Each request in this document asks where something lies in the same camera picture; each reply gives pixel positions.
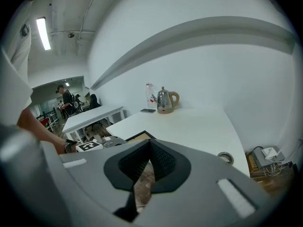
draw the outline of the plastic water bottle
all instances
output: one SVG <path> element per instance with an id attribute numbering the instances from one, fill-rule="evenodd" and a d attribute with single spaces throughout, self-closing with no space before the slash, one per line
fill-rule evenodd
<path id="1" fill-rule="evenodd" d="M 154 94 L 152 83 L 146 83 L 145 94 L 146 94 L 147 107 L 150 109 L 157 108 L 156 102 L 152 97 L 152 94 Z"/>

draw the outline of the floor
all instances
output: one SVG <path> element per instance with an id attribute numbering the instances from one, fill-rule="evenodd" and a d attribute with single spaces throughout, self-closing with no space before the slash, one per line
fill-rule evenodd
<path id="1" fill-rule="evenodd" d="M 59 122 L 53 128 L 53 133 L 63 139 L 66 139 L 65 134 L 62 133 L 65 122 L 66 119 L 59 118 Z M 108 127 L 107 121 L 103 119 L 101 120 L 101 123 L 102 125 L 94 125 L 93 130 L 91 129 L 91 126 L 87 128 L 86 135 L 88 139 L 92 140 L 91 138 L 96 134 L 98 134 L 100 137 L 110 136 L 110 134 L 106 131 L 106 127 Z M 265 189 L 265 191 L 267 191 L 267 193 L 273 197 L 286 190 L 291 185 L 293 178 L 294 172 L 292 168 L 286 167 L 278 176 L 263 176 L 252 179 L 259 183 Z M 139 180 L 134 185 L 135 202 L 138 212 L 141 212 L 150 200 L 151 187 L 154 182 L 155 178 L 153 167 L 151 163 L 148 163 Z"/>

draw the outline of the smartphone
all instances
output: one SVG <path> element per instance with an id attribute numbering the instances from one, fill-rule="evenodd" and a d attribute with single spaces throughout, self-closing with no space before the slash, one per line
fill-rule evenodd
<path id="1" fill-rule="evenodd" d="M 155 111 L 156 111 L 155 109 L 148 109 L 148 108 L 144 108 L 144 109 L 140 110 L 140 112 L 150 113 L 150 114 L 152 114 Z"/>

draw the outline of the stainless steel kettle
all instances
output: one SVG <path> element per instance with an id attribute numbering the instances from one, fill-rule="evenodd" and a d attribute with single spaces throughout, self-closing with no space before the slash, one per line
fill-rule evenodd
<path id="1" fill-rule="evenodd" d="M 162 90 L 158 92 L 158 99 L 152 95 L 153 99 L 157 103 L 158 113 L 169 114 L 174 111 L 174 107 L 179 102 L 179 94 L 176 92 L 169 92 L 162 87 Z"/>

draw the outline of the fluorescent ceiling light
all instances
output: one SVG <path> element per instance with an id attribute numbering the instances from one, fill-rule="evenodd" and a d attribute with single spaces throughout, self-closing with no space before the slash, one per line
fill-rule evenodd
<path id="1" fill-rule="evenodd" d="M 40 38 L 42 40 L 42 44 L 44 46 L 44 49 L 50 50 L 51 46 L 49 45 L 48 37 L 47 37 L 47 31 L 46 31 L 46 23 L 45 23 L 45 18 L 38 18 L 37 19 L 37 26 L 40 34 Z"/>

